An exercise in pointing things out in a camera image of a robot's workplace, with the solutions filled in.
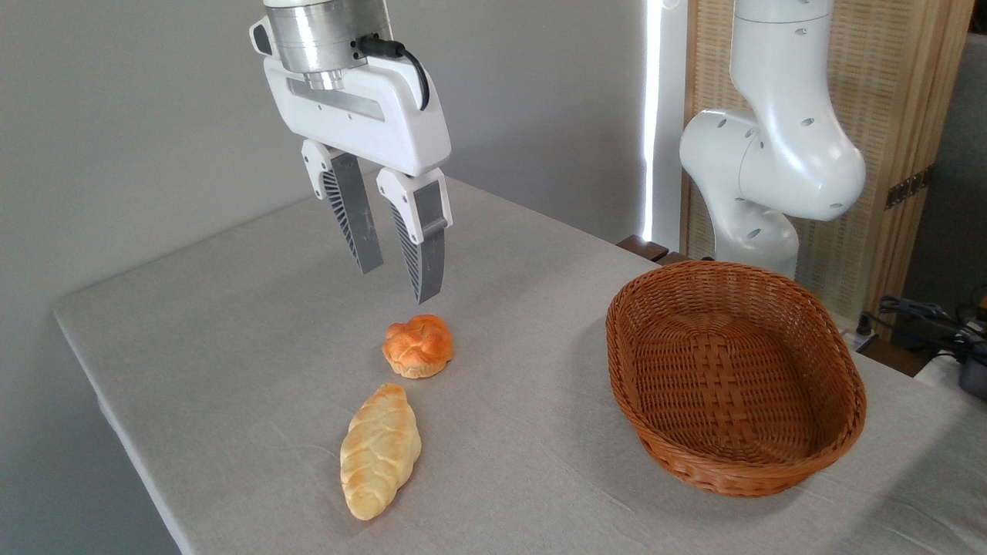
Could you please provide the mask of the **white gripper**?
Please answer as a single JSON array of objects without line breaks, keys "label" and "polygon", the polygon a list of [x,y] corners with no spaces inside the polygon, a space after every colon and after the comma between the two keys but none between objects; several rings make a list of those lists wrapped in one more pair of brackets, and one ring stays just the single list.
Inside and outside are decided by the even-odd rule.
[{"label": "white gripper", "polygon": [[330,204],[361,273],[380,267],[383,257],[356,156],[388,167],[377,187],[390,203],[417,303],[439,294],[453,217],[437,168],[451,143],[436,92],[420,109],[419,74],[405,59],[343,70],[342,90],[313,89],[278,59],[264,59],[264,72],[286,126],[307,138],[301,155],[314,193]]}]

